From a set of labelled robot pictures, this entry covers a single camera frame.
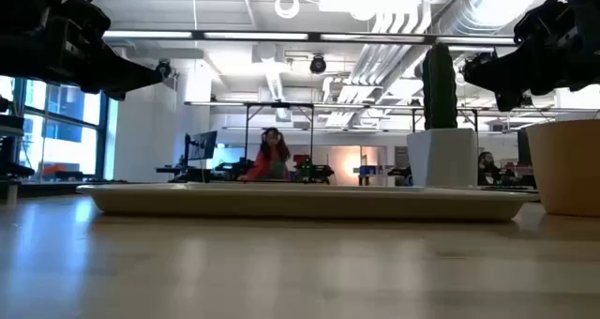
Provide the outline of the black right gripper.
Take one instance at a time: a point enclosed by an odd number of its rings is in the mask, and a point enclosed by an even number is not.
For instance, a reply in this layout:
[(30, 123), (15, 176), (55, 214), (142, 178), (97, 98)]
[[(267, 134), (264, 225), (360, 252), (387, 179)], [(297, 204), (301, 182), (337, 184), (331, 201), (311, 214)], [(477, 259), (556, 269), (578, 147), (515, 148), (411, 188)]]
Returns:
[(467, 83), (494, 92), (500, 112), (530, 107), (526, 94), (600, 84), (600, 0), (546, 0), (514, 29), (520, 58), (467, 61)]

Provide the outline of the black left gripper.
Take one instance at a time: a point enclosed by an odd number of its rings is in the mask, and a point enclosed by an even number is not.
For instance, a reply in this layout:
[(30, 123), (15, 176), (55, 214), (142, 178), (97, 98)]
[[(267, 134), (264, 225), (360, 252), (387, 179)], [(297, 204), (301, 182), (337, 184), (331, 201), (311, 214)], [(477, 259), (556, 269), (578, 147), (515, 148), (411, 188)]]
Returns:
[(163, 76), (153, 68), (112, 52), (99, 53), (111, 20), (93, 1), (50, 0), (47, 24), (59, 43), (56, 72), (61, 82), (116, 101), (124, 101), (129, 91), (161, 83)]

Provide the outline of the tan orange cup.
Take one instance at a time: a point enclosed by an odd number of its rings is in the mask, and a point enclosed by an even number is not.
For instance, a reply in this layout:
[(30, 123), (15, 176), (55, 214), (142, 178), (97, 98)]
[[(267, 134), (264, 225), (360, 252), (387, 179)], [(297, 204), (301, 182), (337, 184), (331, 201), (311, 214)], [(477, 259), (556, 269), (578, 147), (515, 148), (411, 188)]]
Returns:
[(600, 119), (537, 124), (526, 132), (546, 212), (600, 218)]

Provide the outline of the beige rectangular tray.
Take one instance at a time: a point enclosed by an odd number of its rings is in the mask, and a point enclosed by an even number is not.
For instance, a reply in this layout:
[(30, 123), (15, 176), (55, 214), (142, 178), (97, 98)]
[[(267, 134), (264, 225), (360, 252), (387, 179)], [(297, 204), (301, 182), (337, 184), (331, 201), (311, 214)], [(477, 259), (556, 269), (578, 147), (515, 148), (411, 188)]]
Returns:
[(296, 183), (81, 185), (106, 214), (379, 220), (510, 221), (532, 192)]

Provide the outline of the dark flat screen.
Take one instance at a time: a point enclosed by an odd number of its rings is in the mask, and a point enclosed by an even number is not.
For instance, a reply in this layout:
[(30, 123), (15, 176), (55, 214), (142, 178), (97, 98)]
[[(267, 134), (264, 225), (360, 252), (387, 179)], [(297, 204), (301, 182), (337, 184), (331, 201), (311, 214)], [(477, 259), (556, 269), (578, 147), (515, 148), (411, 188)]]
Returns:
[(522, 166), (532, 165), (529, 139), (525, 129), (517, 131), (517, 163)]

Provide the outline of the tall green cactus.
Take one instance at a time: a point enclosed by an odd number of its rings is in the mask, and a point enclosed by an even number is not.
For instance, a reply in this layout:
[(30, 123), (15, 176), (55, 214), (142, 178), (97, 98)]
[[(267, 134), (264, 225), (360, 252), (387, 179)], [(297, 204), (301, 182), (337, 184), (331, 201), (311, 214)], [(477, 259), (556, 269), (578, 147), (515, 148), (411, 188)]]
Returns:
[(433, 45), (422, 64), (425, 107), (457, 106), (456, 73), (449, 47), (443, 43)]

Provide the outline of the person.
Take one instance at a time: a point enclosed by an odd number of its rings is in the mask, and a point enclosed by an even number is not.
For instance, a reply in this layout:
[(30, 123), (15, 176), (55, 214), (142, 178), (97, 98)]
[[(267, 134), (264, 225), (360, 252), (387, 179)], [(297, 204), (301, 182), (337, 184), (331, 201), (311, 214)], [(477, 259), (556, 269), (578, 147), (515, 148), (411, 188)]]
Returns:
[(253, 166), (238, 179), (243, 181), (289, 181), (290, 172), (287, 161), (290, 157), (290, 150), (284, 135), (277, 128), (268, 128), (262, 133), (262, 142)]
[(478, 157), (478, 185), (500, 185), (503, 179), (501, 169), (495, 164), (491, 152), (481, 152)]

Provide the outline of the white square planter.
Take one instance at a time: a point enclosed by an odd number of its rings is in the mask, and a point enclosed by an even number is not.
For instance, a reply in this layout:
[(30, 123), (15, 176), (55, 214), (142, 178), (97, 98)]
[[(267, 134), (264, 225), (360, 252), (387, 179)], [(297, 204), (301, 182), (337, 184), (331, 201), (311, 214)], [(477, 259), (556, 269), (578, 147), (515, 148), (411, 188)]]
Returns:
[(407, 136), (412, 182), (417, 187), (477, 185), (478, 147), (473, 129), (429, 129)]

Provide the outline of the black keyboard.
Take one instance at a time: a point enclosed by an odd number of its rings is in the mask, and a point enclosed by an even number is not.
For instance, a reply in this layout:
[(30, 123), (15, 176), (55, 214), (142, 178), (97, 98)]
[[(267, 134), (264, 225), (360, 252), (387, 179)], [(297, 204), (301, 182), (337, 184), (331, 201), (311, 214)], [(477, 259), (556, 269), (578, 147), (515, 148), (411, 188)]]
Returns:
[(495, 190), (505, 192), (522, 192), (522, 193), (537, 193), (537, 189), (530, 186), (503, 186), (503, 185), (489, 185), (480, 186), (480, 190)]

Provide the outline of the black computer monitor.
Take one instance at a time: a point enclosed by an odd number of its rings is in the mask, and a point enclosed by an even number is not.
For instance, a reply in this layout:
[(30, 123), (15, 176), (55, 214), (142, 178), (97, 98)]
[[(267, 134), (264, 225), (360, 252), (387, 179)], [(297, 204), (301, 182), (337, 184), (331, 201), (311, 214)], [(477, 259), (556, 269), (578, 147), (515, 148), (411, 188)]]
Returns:
[(186, 134), (184, 143), (183, 167), (191, 160), (210, 160), (214, 156), (218, 133), (208, 131), (198, 134)]

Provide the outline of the black desk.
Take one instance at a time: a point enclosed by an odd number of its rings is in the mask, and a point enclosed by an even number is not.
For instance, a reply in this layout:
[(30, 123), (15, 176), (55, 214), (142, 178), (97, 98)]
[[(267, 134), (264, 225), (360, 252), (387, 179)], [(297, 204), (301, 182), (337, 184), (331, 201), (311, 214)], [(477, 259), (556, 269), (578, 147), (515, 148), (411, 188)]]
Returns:
[(159, 167), (156, 172), (172, 175), (169, 183), (210, 183), (213, 178), (210, 170), (195, 167)]

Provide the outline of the black shelf equipment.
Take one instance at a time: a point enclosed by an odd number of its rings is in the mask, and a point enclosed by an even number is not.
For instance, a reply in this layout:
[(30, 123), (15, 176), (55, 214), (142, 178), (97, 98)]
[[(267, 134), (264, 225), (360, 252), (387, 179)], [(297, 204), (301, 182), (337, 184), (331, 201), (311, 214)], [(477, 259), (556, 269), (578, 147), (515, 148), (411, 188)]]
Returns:
[(16, 205), (21, 179), (35, 171), (18, 163), (17, 146), (23, 139), (24, 119), (14, 112), (13, 103), (0, 95), (0, 207)]

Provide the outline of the blue storage boxes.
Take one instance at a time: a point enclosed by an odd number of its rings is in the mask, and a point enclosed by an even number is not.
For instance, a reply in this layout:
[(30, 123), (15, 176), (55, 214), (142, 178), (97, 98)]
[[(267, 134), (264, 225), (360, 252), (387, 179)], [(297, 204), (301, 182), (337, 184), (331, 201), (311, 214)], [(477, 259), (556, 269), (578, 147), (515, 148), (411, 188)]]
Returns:
[(390, 165), (361, 165), (358, 168), (358, 174), (360, 176), (381, 176), (388, 175), (393, 169)]

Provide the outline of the green and red machine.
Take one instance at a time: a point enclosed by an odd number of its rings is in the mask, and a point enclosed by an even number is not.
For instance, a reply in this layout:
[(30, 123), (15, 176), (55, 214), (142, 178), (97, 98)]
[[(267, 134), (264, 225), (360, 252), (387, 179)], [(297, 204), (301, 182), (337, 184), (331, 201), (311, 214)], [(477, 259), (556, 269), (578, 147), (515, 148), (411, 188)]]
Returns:
[(291, 172), (292, 180), (300, 183), (330, 184), (329, 177), (335, 172), (327, 164), (314, 164), (309, 155), (294, 155), (294, 171)]

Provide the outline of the dark window frame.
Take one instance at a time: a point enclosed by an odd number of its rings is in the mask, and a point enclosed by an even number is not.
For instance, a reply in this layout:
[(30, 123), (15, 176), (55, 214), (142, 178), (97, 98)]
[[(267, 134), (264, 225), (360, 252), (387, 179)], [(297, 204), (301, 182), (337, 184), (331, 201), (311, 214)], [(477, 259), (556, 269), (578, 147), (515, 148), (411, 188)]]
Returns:
[(0, 76), (0, 96), (23, 119), (15, 144), (17, 163), (35, 171), (33, 182), (56, 181), (63, 172), (79, 180), (104, 174), (108, 99), (80, 88)]

